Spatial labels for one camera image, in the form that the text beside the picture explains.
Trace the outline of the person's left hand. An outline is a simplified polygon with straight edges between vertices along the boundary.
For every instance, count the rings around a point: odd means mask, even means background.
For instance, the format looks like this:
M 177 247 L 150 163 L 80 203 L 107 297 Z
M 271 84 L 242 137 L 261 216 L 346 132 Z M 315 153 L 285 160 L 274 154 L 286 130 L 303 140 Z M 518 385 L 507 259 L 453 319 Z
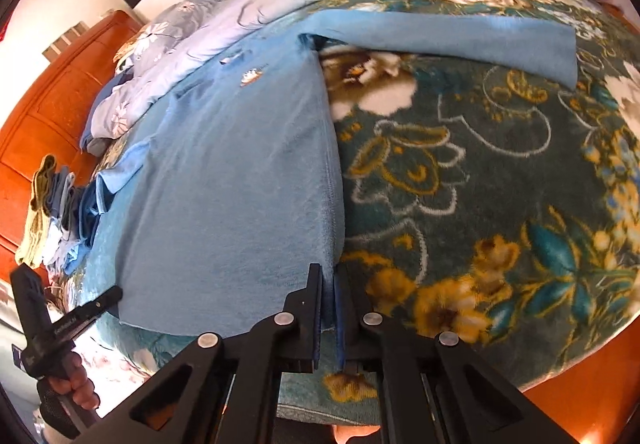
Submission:
M 85 410 L 97 409 L 100 406 L 99 395 L 94 392 L 94 384 L 88 378 L 81 357 L 71 352 L 67 364 L 70 369 L 66 372 L 66 379 L 49 377 L 48 381 L 56 394 L 70 395 L 74 403 Z

